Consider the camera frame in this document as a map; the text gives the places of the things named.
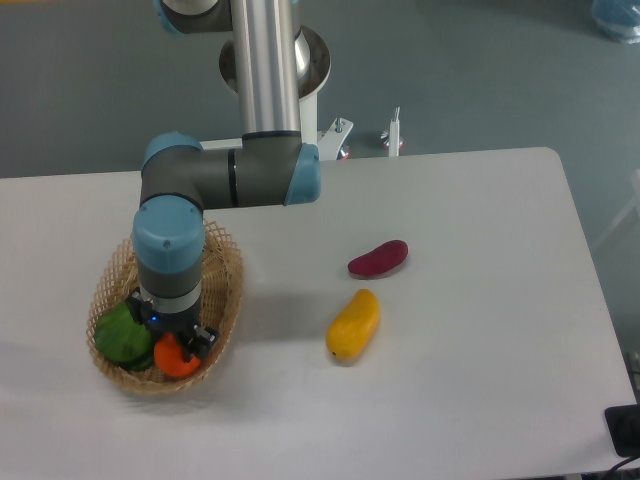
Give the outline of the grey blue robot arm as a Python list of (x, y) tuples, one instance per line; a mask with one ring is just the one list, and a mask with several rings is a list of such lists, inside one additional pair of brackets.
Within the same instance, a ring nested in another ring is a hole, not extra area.
[(207, 210), (304, 204), (320, 194), (316, 146), (303, 140), (291, 1), (158, 1), (174, 33), (229, 31), (243, 134), (229, 150), (166, 133), (148, 145), (132, 243), (140, 286), (127, 301), (153, 335), (171, 334), (185, 358), (205, 359), (217, 334), (199, 321)]

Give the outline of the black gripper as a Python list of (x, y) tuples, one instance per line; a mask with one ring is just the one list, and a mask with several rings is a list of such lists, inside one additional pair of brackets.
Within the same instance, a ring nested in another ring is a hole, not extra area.
[(186, 310), (165, 313), (157, 310), (149, 300), (143, 300), (140, 289), (136, 288), (125, 299), (125, 305), (132, 319), (156, 337), (172, 334), (181, 344), (186, 362), (193, 358), (204, 361), (219, 339), (217, 330), (199, 325), (200, 297)]

